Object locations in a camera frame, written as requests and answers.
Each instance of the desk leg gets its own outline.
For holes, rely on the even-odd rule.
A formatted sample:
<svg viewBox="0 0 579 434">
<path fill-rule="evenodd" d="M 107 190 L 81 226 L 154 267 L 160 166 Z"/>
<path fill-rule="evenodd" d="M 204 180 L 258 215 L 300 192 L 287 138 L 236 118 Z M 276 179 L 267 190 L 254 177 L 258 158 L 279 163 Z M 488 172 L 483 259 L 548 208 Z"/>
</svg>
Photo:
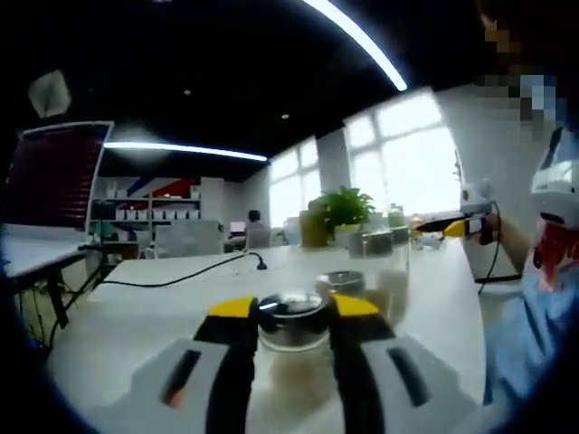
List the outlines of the desk leg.
<svg viewBox="0 0 579 434">
<path fill-rule="evenodd" d="M 66 310 L 64 309 L 64 304 L 62 303 L 61 290 L 59 288 L 60 282 L 59 273 L 53 273 L 48 277 L 47 286 L 48 294 L 51 297 L 52 307 L 54 308 L 54 313 L 56 314 L 56 321 L 64 328 L 69 324 L 69 318 L 66 315 Z"/>
</svg>

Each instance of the window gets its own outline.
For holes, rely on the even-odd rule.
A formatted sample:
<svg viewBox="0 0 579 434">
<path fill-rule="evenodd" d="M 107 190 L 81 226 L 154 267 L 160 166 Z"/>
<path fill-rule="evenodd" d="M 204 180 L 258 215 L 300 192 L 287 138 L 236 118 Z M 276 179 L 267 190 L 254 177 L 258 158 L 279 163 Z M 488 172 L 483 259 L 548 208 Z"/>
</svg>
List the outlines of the window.
<svg viewBox="0 0 579 434">
<path fill-rule="evenodd" d="M 311 138 L 273 158 L 270 169 L 271 227 L 282 227 L 289 217 L 298 217 L 308 203 L 321 195 L 318 147 Z"/>
<path fill-rule="evenodd" d="M 455 145 L 430 93 L 347 121 L 346 137 L 352 184 L 372 196 L 378 211 L 391 203 L 406 215 L 459 209 Z"/>
</svg>

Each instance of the person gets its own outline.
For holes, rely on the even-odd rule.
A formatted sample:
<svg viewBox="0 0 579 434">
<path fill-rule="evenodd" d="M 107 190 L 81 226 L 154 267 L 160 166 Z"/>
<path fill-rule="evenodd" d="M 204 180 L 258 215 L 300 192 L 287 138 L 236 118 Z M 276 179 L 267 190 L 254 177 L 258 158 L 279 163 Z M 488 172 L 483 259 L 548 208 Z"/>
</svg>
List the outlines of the person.
<svg viewBox="0 0 579 434">
<path fill-rule="evenodd" d="M 578 56 L 565 48 L 576 39 L 571 4 L 478 1 L 486 38 L 495 43 L 501 64 L 520 77 L 520 88 L 530 86 L 536 96 L 547 95 L 545 85 L 556 85 L 554 98 L 532 100 L 533 107 L 542 108 L 559 127 L 553 164 L 579 160 L 579 94 L 574 87 Z M 571 215 L 579 215 L 576 199 L 563 206 L 576 207 Z M 487 219 L 495 241 L 523 274 L 521 297 L 511 300 L 501 321 L 485 330 L 484 403 L 507 413 L 518 409 L 546 378 L 579 314 L 579 227 L 556 217 L 543 213 L 533 240 L 507 219 L 495 214 Z"/>
<path fill-rule="evenodd" d="M 245 233 L 251 229 L 266 229 L 265 225 L 261 222 L 261 212 L 257 210 L 251 210 L 247 214 L 247 224 L 245 225 Z"/>
</svg>

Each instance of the black ceiling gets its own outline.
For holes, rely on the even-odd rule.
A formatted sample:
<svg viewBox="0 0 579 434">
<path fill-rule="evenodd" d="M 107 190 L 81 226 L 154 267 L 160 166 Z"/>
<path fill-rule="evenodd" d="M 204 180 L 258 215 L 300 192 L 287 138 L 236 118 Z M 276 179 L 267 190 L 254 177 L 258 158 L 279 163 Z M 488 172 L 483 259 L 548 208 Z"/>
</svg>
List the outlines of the black ceiling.
<svg viewBox="0 0 579 434">
<path fill-rule="evenodd" d="M 112 119 L 117 140 L 274 156 L 398 93 L 362 48 L 301 0 L 37 3 L 3 6 L 13 128 Z M 471 81 L 491 59 L 474 0 L 333 3 L 384 50 L 410 90 Z M 63 71 L 72 103 L 62 117 L 38 119 L 26 89 L 54 69 Z M 107 151 L 102 171 L 241 181 L 261 167 L 183 153 L 144 165 Z"/>
</svg>

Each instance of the green plant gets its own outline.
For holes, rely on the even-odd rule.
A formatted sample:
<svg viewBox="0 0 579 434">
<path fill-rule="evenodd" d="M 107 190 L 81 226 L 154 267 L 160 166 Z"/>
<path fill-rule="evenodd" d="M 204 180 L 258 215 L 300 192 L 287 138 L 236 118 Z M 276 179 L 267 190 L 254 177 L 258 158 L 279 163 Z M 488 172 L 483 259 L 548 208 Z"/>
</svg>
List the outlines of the green plant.
<svg viewBox="0 0 579 434">
<path fill-rule="evenodd" d="M 328 233 L 343 224 L 362 224 L 370 222 L 370 214 L 375 207 L 372 198 L 360 193 L 358 188 L 341 186 L 337 192 L 323 193 L 309 204 L 309 210 Z"/>
</svg>

